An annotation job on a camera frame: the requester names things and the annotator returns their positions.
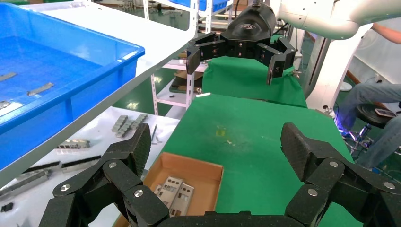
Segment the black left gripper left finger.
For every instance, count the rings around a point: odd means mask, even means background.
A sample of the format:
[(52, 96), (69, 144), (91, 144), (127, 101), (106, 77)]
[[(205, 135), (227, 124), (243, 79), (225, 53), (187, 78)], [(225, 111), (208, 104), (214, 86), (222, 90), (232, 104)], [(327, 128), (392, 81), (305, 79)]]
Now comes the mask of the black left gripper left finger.
[(130, 139), (111, 144), (97, 163), (57, 185), (39, 225), (87, 227), (110, 204), (133, 227), (160, 225), (168, 208), (141, 180), (150, 146), (149, 125), (141, 123)]

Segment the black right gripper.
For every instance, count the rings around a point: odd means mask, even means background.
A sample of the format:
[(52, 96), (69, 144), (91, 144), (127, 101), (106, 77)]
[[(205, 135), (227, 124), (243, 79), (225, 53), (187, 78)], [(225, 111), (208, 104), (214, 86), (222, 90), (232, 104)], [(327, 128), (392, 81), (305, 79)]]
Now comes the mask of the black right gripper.
[(255, 58), (268, 67), (266, 84), (282, 77), (283, 71), (293, 66), (296, 48), (288, 39), (280, 36), (272, 44), (276, 17), (269, 5), (248, 6), (217, 35), (203, 34), (189, 41), (186, 50), (186, 72), (193, 74), (201, 61), (222, 56)]

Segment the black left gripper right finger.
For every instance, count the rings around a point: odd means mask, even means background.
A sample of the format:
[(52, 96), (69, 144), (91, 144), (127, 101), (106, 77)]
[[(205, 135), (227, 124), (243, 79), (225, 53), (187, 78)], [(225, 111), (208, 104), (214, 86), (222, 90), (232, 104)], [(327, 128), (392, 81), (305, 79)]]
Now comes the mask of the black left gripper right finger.
[(287, 122), (281, 150), (303, 182), (285, 215), (305, 227), (316, 227), (336, 203), (366, 227), (401, 224), (401, 186), (348, 161), (330, 143), (306, 137)]

